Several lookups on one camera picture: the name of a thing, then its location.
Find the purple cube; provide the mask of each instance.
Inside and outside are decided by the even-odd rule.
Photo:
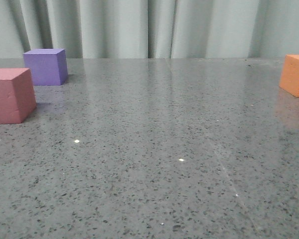
[[[23,59],[35,86],[60,86],[68,77],[65,49],[33,49]]]

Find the table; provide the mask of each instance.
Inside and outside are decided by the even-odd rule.
[[[0,238],[299,239],[282,64],[68,59],[63,86],[0,125]]]

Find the foam block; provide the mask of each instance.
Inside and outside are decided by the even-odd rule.
[[[22,123],[36,102],[28,68],[0,68],[0,124]]]
[[[299,55],[286,55],[279,86],[299,97]]]
[[[33,49],[23,54],[35,86],[59,86],[68,77],[64,49]]]

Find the pink foam block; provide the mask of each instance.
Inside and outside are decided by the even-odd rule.
[[[28,68],[0,68],[0,124],[22,123],[36,102]]]

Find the gray curtain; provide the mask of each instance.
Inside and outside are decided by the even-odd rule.
[[[299,54],[299,0],[0,0],[0,58]]]

